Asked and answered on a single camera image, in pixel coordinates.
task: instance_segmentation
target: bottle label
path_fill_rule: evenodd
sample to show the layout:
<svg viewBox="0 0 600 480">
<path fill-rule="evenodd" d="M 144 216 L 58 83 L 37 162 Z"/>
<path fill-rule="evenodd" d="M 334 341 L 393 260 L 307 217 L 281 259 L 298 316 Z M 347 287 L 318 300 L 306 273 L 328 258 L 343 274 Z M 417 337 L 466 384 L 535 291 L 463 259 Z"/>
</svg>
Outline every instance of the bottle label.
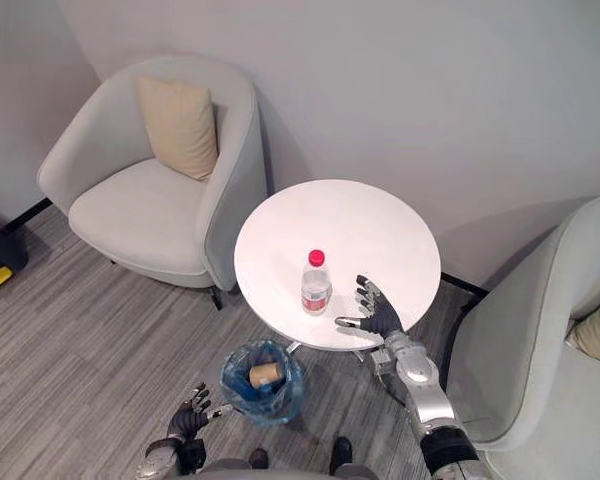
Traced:
<svg viewBox="0 0 600 480">
<path fill-rule="evenodd" d="M 317 312 L 327 306 L 329 290 L 323 292 L 302 292 L 302 305 L 310 312 Z"/>
</svg>

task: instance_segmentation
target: trash bin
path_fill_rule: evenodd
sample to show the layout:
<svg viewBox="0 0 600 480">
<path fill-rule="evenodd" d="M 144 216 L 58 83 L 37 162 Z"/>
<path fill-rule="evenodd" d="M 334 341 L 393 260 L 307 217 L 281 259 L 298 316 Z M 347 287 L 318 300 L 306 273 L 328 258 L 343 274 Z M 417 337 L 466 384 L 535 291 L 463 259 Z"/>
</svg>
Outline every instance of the trash bin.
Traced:
<svg viewBox="0 0 600 480">
<path fill-rule="evenodd" d="M 251 367 L 273 362 L 284 372 L 284 378 L 267 388 L 252 387 Z M 257 426 L 287 423 L 302 408 L 302 368 L 285 347 L 270 340 L 248 343 L 229 355 L 222 367 L 220 384 L 225 400 Z"/>
</svg>

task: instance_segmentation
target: table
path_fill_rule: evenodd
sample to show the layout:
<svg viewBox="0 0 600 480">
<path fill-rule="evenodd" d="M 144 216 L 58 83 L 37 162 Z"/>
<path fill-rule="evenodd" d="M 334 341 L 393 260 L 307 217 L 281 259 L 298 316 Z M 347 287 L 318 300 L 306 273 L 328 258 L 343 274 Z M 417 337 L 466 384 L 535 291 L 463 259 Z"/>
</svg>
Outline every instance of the table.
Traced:
<svg viewBox="0 0 600 480">
<path fill-rule="evenodd" d="M 333 294 L 320 316 L 300 302 L 302 270 L 313 249 L 325 253 Z M 427 311 L 440 283 L 440 256 L 420 216 L 393 195 L 363 183 L 317 180 L 282 190 L 247 219 L 235 269 L 253 311 L 288 339 L 321 350 L 356 351 L 383 343 L 379 335 L 339 327 L 338 316 L 362 316 L 356 276 L 372 280 L 403 327 Z"/>
</svg>

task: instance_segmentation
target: shoe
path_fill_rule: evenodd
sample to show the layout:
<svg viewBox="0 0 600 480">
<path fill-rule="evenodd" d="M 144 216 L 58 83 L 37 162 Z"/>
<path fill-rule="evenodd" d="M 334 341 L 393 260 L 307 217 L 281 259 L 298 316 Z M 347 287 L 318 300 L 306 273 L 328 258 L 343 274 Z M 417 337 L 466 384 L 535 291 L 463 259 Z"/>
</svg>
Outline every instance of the shoe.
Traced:
<svg viewBox="0 0 600 480">
<path fill-rule="evenodd" d="M 266 470 L 269 468 L 269 455 L 266 450 L 258 448 L 249 455 L 249 465 L 254 470 Z"/>
<path fill-rule="evenodd" d="M 331 463 L 329 464 L 329 475 L 336 473 L 336 470 L 345 463 L 353 462 L 353 446 L 347 437 L 338 437 L 333 444 L 331 452 Z"/>
</svg>

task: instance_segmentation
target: table leg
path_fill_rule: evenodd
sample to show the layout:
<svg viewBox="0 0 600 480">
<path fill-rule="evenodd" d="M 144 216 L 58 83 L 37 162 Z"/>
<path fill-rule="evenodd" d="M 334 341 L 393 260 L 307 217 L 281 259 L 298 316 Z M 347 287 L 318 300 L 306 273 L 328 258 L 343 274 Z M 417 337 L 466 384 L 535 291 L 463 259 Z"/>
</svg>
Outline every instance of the table leg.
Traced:
<svg viewBox="0 0 600 480">
<path fill-rule="evenodd" d="M 360 360 L 360 363 L 364 363 L 364 355 L 360 350 L 352 350 L 351 353 L 353 353 L 353 355 Z"/>
<path fill-rule="evenodd" d="M 289 355 L 291 355 L 293 352 L 295 352 L 299 346 L 301 346 L 302 344 L 300 342 L 293 342 L 291 345 L 289 345 L 287 347 L 287 353 Z"/>
</svg>

